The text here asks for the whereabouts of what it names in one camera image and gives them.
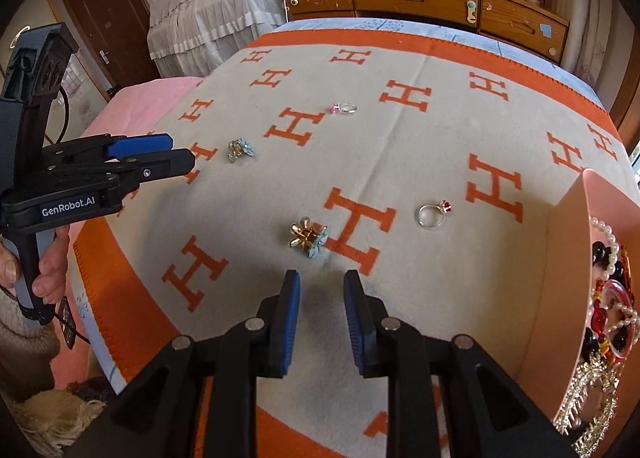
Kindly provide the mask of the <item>person's left hand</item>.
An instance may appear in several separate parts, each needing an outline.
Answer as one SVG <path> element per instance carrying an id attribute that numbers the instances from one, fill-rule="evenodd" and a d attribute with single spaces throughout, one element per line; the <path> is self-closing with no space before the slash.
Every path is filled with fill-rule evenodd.
<path id="1" fill-rule="evenodd" d="M 50 247 L 40 257 L 40 275 L 32 284 L 32 292 L 46 304 L 58 303 L 65 293 L 69 245 L 70 226 L 58 227 Z M 15 256 L 5 247 L 1 247 L 0 267 L 2 287 L 12 289 L 21 277 L 21 268 Z"/>

